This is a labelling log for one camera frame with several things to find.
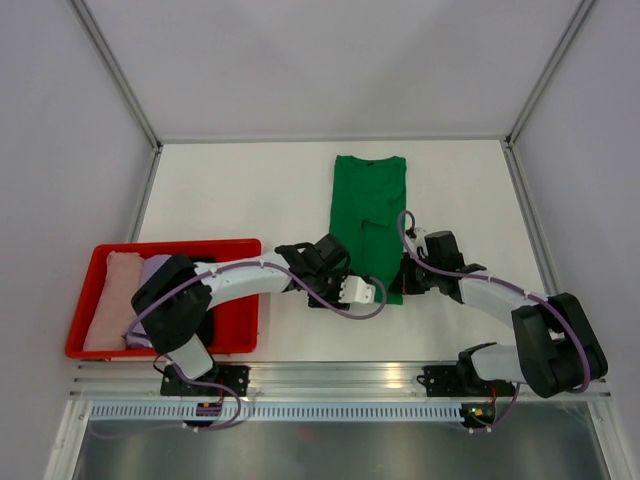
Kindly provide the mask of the green t shirt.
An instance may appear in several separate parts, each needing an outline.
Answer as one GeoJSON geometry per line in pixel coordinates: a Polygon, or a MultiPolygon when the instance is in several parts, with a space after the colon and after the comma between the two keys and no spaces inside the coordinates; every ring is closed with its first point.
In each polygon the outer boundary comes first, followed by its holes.
{"type": "Polygon", "coordinates": [[[350,269],[379,279],[387,303],[401,305],[391,291],[403,256],[398,218],[406,209],[406,159],[368,160],[338,156],[334,163],[329,232],[350,254],[350,269]]]}

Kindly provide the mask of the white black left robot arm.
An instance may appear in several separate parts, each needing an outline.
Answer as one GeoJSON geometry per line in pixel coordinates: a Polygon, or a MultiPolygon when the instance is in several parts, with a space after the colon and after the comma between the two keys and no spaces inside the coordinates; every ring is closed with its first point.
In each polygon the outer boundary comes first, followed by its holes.
{"type": "Polygon", "coordinates": [[[156,255],[144,262],[141,286],[131,299],[136,317],[126,330],[126,344],[150,346],[173,362],[176,375],[195,395],[209,395],[217,387],[218,372],[205,346],[209,336],[201,330],[214,308],[291,290],[304,290],[318,303],[335,307],[349,266],[350,254],[332,234],[228,262],[156,255]]]}

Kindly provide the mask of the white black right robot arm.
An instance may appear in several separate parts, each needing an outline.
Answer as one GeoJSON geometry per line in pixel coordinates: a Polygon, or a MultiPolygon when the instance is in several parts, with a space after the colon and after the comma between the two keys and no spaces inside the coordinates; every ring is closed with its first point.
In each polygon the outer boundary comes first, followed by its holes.
{"type": "Polygon", "coordinates": [[[541,398],[581,393],[609,371],[606,355],[579,299],[567,292],[531,293],[465,262],[450,231],[402,233],[404,252],[391,291],[422,295],[438,291],[475,308],[513,330],[515,342],[481,343],[458,354],[453,382],[460,395],[485,395],[496,386],[502,395],[518,384],[541,398]]]}

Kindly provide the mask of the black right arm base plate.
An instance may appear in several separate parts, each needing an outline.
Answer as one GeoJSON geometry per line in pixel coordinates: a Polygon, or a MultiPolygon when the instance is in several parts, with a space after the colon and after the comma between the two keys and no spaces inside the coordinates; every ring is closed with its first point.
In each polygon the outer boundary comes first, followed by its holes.
{"type": "Polygon", "coordinates": [[[427,365],[416,377],[429,398],[511,397],[515,385],[503,380],[482,380],[474,371],[453,364],[427,365]]]}

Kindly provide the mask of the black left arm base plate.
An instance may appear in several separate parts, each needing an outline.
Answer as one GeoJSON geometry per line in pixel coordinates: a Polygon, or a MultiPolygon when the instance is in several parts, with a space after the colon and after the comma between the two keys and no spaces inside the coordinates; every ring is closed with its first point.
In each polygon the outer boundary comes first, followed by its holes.
{"type": "Polygon", "coordinates": [[[162,396],[227,396],[224,389],[204,386],[203,383],[216,383],[233,390],[240,397],[246,395],[249,381],[249,367],[246,365],[217,364],[211,371],[191,383],[181,379],[173,365],[163,371],[160,394],[162,396]]]}

